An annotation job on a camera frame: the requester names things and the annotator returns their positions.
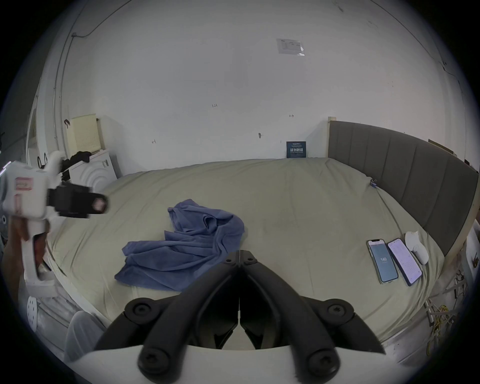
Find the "phone screen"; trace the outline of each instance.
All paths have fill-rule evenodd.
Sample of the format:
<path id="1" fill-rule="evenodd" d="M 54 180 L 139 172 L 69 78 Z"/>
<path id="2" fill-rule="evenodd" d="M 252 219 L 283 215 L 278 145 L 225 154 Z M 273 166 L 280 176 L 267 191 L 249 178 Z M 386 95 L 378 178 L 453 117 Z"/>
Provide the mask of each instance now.
<path id="1" fill-rule="evenodd" d="M 398 278 L 395 264 L 385 242 L 383 240 L 372 240 L 368 242 L 368 246 L 372 251 L 381 282 L 387 283 Z"/>

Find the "mattress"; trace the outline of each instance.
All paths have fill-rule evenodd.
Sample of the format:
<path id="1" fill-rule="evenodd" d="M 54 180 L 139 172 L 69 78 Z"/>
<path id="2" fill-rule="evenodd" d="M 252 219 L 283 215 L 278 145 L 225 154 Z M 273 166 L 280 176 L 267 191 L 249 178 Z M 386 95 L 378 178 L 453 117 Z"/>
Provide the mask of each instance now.
<path id="1" fill-rule="evenodd" d="M 327 158 L 242 160 L 125 176 L 107 187 L 109 211 L 67 219 L 48 238 L 54 271 L 102 316 L 113 321 L 138 297 L 172 291 L 114 279 L 129 241 L 162 240 L 173 230 L 167 208 L 193 199 L 236 214 L 245 224 L 241 248 L 251 251 L 300 295 L 339 298 L 385 340 L 422 307 L 443 265 L 435 241 L 399 203 L 363 173 Z M 419 231 L 430 255 L 422 277 L 380 284 L 366 241 Z"/>

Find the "screw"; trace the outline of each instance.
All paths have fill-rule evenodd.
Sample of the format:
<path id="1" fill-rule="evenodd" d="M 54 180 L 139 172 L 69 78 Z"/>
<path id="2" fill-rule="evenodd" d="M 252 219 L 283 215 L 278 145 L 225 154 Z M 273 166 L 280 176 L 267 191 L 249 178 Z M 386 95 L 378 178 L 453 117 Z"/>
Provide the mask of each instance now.
<path id="1" fill-rule="evenodd" d="M 146 348 L 138 359 L 138 366 L 145 372 L 160 374 L 169 370 L 170 359 L 161 349 Z"/>
<path id="2" fill-rule="evenodd" d="M 146 314 L 150 313 L 151 310 L 152 309 L 149 305 L 141 303 L 135 305 L 135 307 L 133 308 L 133 313 L 137 316 L 145 316 Z"/>
<path id="3" fill-rule="evenodd" d="M 308 369 L 315 376 L 327 376 L 338 370 L 338 359 L 333 351 L 317 351 L 308 359 Z"/>
<path id="4" fill-rule="evenodd" d="M 343 316 L 345 314 L 345 308 L 343 308 L 341 305 L 334 304 L 328 307 L 328 313 L 332 315 Z"/>

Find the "upholstered headboard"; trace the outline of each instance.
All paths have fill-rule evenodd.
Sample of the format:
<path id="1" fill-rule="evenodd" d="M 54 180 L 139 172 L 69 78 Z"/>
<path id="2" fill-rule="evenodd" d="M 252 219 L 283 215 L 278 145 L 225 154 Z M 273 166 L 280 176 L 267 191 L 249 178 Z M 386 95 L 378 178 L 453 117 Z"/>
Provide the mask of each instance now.
<path id="1" fill-rule="evenodd" d="M 377 179 L 432 236 L 449 264 L 479 209 L 478 173 L 447 151 L 404 133 L 344 121 L 329 124 L 328 157 Z"/>

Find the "label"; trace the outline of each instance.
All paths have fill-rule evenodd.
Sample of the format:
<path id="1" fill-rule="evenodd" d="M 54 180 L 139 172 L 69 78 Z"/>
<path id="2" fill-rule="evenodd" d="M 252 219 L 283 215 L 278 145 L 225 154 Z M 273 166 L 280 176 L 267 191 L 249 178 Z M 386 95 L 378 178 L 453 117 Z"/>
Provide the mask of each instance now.
<path id="1" fill-rule="evenodd" d="M 277 39 L 276 44 L 278 47 L 278 53 L 305 56 L 305 52 L 303 51 L 303 45 L 297 40 Z"/>
<path id="2" fill-rule="evenodd" d="M 287 158 L 307 157 L 307 142 L 287 141 Z"/>
<path id="3" fill-rule="evenodd" d="M 33 179 L 30 177 L 17 177 L 15 179 L 16 191 L 30 191 L 33 188 Z"/>

